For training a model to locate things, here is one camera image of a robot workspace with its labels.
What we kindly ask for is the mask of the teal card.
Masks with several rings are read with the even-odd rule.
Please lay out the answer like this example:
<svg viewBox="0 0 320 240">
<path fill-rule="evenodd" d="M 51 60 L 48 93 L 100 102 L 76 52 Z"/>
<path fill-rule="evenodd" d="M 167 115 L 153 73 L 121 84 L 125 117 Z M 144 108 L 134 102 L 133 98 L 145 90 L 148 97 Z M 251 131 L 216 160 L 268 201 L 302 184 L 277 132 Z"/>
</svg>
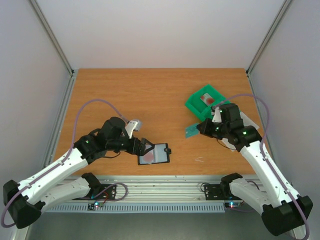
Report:
<svg viewBox="0 0 320 240">
<path fill-rule="evenodd" d="M 185 128 L 185 138 L 191 138 L 193 136 L 198 135 L 200 132 L 197 129 L 198 123 L 194 123 L 188 127 Z"/>
</svg>

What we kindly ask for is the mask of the black leather card holder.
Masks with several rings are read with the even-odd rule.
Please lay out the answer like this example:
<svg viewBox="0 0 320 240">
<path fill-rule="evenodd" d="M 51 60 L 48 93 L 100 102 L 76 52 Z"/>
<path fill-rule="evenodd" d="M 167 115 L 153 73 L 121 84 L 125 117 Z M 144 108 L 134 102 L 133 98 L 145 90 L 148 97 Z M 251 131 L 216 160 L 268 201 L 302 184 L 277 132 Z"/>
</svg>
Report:
<svg viewBox="0 0 320 240">
<path fill-rule="evenodd" d="M 170 154 L 172 153 L 169 145 L 167 143 L 159 143 L 154 145 L 154 149 L 152 150 L 154 153 L 154 164 L 165 164 L 170 162 Z M 148 164 L 140 164 L 138 157 L 138 165 L 148 165 Z"/>
</svg>

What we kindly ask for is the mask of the white card orange circles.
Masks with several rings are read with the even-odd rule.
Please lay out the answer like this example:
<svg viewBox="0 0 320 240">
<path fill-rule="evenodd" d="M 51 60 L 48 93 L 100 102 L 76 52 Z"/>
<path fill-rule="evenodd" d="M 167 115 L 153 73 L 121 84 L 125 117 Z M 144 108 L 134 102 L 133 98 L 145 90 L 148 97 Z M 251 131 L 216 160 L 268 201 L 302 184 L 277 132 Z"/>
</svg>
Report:
<svg viewBox="0 0 320 240">
<path fill-rule="evenodd" d="M 150 165 L 150 164 L 153 164 L 154 161 L 155 161 L 155 157 L 154 157 L 153 150 L 151 150 L 151 151 L 147 152 L 145 155 L 139 157 L 139 163 L 141 165 Z"/>
</svg>

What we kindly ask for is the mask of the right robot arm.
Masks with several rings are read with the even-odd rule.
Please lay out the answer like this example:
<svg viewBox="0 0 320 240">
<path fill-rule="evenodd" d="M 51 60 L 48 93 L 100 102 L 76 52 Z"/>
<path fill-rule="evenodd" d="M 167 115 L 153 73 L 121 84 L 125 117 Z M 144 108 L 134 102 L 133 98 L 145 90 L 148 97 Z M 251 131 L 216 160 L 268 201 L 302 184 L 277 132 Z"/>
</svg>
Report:
<svg viewBox="0 0 320 240">
<path fill-rule="evenodd" d="M 313 208 L 308 196 L 299 192 L 286 180 L 253 125 L 245 125 L 238 106 L 234 103 L 213 107 L 212 118 L 197 125 L 200 134 L 226 139 L 251 165 L 265 191 L 250 185 L 240 174 L 233 173 L 221 179 L 220 191 L 225 198 L 234 196 L 245 201 L 260 214 L 264 226 L 274 236 L 305 227 L 309 238 L 307 219 Z"/>
</svg>

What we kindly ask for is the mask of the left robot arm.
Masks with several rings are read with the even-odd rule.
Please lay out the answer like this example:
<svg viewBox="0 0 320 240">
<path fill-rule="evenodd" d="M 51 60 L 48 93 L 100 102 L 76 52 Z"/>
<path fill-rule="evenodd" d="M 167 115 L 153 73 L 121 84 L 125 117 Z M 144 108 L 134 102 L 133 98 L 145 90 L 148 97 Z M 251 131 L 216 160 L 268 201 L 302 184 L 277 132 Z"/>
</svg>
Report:
<svg viewBox="0 0 320 240">
<path fill-rule="evenodd" d="M 45 210 L 61 202 L 86 196 L 96 199 L 101 193 L 101 184 L 93 173 L 85 173 L 71 184 L 58 184 L 95 160 L 106 158 L 108 151 L 126 152 L 138 158 L 153 151 L 154 143 L 133 135 L 140 127 L 138 120 L 125 122 L 111 117 L 101 128 L 72 143 L 66 153 L 41 171 L 19 182 L 7 181 L 3 185 L 1 226 L 23 229 L 38 220 Z"/>
</svg>

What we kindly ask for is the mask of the white card with red dot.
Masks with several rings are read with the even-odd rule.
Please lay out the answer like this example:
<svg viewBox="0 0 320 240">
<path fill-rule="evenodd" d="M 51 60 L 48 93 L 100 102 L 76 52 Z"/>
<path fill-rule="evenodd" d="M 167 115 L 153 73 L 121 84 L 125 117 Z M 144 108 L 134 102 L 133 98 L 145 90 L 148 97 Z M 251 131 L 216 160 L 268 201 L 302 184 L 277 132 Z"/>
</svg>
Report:
<svg viewBox="0 0 320 240">
<path fill-rule="evenodd" d="M 207 106 L 212 105 L 215 102 L 215 99 L 209 95 L 208 93 L 204 93 L 200 99 L 202 100 L 203 103 L 205 103 Z"/>
</svg>

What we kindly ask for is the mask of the green plastic compartment tray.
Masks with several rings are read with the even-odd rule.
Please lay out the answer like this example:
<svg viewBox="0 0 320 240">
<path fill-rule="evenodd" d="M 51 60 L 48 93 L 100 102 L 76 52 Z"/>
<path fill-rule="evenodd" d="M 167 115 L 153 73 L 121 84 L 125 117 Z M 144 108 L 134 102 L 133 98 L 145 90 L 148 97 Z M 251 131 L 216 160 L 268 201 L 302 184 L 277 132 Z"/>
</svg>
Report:
<svg viewBox="0 0 320 240">
<path fill-rule="evenodd" d="M 201 96 L 205 93 L 211 95 L 215 102 L 207 106 L 201 100 Z M 205 119 L 213 119 L 212 107 L 225 100 L 226 98 L 210 84 L 205 85 L 200 90 L 193 93 L 185 102 L 185 106 L 189 109 L 201 122 Z"/>
</svg>

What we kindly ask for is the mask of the white plastic bin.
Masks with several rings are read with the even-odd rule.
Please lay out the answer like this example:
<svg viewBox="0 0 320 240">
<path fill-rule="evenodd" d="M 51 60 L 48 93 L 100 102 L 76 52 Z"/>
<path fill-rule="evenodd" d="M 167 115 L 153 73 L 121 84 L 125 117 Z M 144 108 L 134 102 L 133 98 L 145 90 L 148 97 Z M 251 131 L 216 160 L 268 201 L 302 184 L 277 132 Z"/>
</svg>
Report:
<svg viewBox="0 0 320 240">
<path fill-rule="evenodd" d="M 258 130 L 260 127 L 254 122 L 252 121 L 245 113 L 243 113 L 242 111 L 240 112 L 240 116 L 243 120 L 243 124 L 245 127 L 247 126 L 253 126 L 256 130 Z M 227 149 L 231 150 L 232 152 L 234 152 L 236 150 L 236 148 L 229 143 L 227 138 L 223 138 L 222 139 L 222 145 L 224 147 L 226 147 Z"/>
</svg>

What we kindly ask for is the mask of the aluminium front rail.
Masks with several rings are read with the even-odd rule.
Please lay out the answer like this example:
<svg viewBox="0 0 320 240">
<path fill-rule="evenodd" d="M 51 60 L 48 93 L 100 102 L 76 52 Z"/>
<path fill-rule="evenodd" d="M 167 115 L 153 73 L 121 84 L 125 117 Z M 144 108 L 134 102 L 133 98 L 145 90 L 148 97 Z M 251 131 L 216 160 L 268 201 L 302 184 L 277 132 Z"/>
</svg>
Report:
<svg viewBox="0 0 320 240">
<path fill-rule="evenodd" d="M 204 200 L 205 194 L 201 191 L 200 183 L 188 183 L 184 179 L 178 181 L 175 176 L 172 181 L 163 179 L 130 179 L 124 182 L 99 181 L 92 173 L 85 173 L 77 179 L 64 180 L 60 176 L 55 179 L 49 175 L 36 179 L 35 176 L 22 180 L 18 190 L 22 197 L 31 205 L 42 203 L 44 207 L 74 201 L 76 198 L 85 197 L 93 188 L 102 184 L 116 185 L 115 199 L 111 202 L 122 200 L 138 201 L 198 201 Z"/>
</svg>

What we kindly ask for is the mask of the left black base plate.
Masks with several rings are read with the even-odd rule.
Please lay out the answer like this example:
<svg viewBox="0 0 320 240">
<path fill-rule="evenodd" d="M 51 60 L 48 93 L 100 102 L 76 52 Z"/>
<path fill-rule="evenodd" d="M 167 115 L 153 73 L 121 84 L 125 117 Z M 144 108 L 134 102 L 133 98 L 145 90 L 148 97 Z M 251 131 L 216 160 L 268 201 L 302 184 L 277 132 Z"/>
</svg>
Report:
<svg viewBox="0 0 320 240">
<path fill-rule="evenodd" d="M 114 200 L 116 196 L 117 186 L 114 184 L 102 184 L 98 187 L 92 188 L 84 197 L 78 197 L 74 200 Z"/>
</svg>

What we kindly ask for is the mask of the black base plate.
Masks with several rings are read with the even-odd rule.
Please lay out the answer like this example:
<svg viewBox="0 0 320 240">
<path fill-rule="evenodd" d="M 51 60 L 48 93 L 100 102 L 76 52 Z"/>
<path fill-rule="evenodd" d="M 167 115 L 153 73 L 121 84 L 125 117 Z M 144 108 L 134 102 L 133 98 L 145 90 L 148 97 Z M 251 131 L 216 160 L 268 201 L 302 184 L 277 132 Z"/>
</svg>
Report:
<svg viewBox="0 0 320 240">
<path fill-rule="evenodd" d="M 78 197 L 74 200 L 114 200 L 116 196 L 117 186 L 114 184 L 102 184 L 98 187 L 92 188 L 84 197 Z"/>
<path fill-rule="evenodd" d="M 207 201 L 228 201 L 234 198 L 232 194 L 227 193 L 219 184 L 209 184 L 205 182 L 200 186 L 200 189 L 204 193 Z"/>
</svg>

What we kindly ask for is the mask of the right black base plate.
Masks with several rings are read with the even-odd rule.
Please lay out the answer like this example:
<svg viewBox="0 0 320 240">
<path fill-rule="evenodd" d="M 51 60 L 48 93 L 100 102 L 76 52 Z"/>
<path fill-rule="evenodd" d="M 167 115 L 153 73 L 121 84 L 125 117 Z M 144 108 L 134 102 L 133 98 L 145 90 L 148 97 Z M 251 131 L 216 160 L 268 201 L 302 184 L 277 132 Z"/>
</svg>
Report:
<svg viewBox="0 0 320 240">
<path fill-rule="evenodd" d="M 227 193 L 219 184 L 209 184 L 205 182 L 200 186 L 200 189 L 204 193 L 207 201 L 228 201 L 234 198 L 232 194 Z"/>
</svg>

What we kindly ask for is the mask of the left aluminium frame post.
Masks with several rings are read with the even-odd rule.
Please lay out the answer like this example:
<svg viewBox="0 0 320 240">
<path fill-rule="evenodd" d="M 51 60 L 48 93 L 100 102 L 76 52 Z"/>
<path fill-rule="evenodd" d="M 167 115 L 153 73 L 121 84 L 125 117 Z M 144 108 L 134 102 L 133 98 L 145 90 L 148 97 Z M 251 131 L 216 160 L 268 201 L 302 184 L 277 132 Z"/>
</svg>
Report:
<svg viewBox="0 0 320 240">
<path fill-rule="evenodd" d="M 57 51 L 57 54 L 59 55 L 60 59 L 62 60 L 62 63 L 64 64 L 67 72 L 69 73 L 69 75 L 72 77 L 74 74 L 74 69 L 71 67 L 71 64 L 69 62 L 69 60 L 67 59 L 58 39 L 56 38 L 56 35 L 54 34 L 45 14 L 43 13 L 39 3 L 37 0 L 29 0 L 28 1 L 33 9 L 33 11 L 35 12 L 35 15 L 37 16 L 40 24 L 42 25 L 42 27 L 44 28 L 48 38 L 50 39 L 53 47 L 55 48 L 55 50 Z"/>
</svg>

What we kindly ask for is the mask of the aluminium frame post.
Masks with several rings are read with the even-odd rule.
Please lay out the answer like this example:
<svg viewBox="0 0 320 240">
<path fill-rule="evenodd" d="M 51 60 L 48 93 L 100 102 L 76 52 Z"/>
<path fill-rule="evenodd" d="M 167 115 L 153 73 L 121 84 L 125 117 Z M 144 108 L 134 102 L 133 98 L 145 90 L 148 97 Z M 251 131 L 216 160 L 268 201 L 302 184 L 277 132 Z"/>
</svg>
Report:
<svg viewBox="0 0 320 240">
<path fill-rule="evenodd" d="M 50 39 L 53 47 L 55 48 L 55 50 L 57 51 L 57 54 L 59 55 L 60 59 L 62 60 L 62 63 L 64 64 L 67 72 L 69 73 L 69 75 L 72 77 L 74 74 L 74 69 L 71 67 L 71 64 L 69 62 L 69 60 L 67 59 L 58 39 L 56 38 L 56 35 L 54 34 L 45 14 L 43 13 L 39 3 L 37 0 L 29 0 L 28 1 L 33 9 L 33 11 L 35 12 L 35 15 L 37 16 L 40 24 L 42 25 L 42 27 L 44 28 L 48 38 Z"/>
<path fill-rule="evenodd" d="M 253 59 L 251 60 L 248 68 L 246 69 L 246 75 L 249 78 L 252 71 L 254 70 L 255 66 L 257 65 L 258 61 L 260 60 L 262 54 L 266 50 L 267 46 L 269 45 L 270 41 L 272 40 L 274 34 L 276 33 L 277 29 L 279 28 L 280 24 L 282 23 L 285 15 L 287 14 L 289 8 L 291 7 L 293 0 L 284 0 L 281 4 L 277 14 L 275 15 L 270 27 L 268 28 L 261 44 L 259 45 Z"/>
</svg>

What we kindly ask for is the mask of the right aluminium frame post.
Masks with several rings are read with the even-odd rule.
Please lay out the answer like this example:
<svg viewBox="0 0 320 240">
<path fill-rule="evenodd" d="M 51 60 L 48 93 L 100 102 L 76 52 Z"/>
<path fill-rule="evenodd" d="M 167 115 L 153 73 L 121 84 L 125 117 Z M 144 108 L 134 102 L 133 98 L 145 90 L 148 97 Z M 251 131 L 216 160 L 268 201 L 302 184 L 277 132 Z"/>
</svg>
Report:
<svg viewBox="0 0 320 240">
<path fill-rule="evenodd" d="M 246 69 L 246 75 L 249 78 L 252 71 L 254 70 L 255 66 L 257 65 L 258 61 L 260 60 L 262 54 L 266 50 L 267 46 L 269 45 L 270 41 L 272 40 L 274 34 L 276 33 L 277 29 L 279 28 L 280 24 L 282 23 L 285 15 L 287 14 L 289 8 L 291 7 L 293 0 L 284 0 L 281 4 L 277 14 L 275 15 L 270 27 L 268 28 L 261 44 L 259 45 L 253 59 L 251 60 L 248 68 Z"/>
</svg>

